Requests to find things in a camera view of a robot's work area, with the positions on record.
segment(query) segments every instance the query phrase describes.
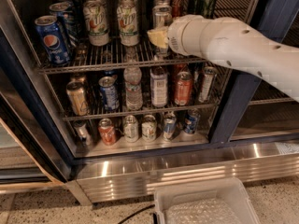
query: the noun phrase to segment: clear plastic container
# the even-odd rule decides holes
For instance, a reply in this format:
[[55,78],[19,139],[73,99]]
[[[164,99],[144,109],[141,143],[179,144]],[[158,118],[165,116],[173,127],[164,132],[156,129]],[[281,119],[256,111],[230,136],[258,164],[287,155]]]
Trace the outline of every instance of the clear plastic container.
[[160,224],[260,223],[242,182],[235,177],[160,187],[154,199]]

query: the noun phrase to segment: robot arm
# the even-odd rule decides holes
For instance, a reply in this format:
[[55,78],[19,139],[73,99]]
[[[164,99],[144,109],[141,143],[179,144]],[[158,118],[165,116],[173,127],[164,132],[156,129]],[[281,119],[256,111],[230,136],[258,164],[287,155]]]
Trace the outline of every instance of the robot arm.
[[298,48],[269,40],[233,18],[187,15],[175,20],[166,34],[164,41],[174,52],[251,73],[299,102]]

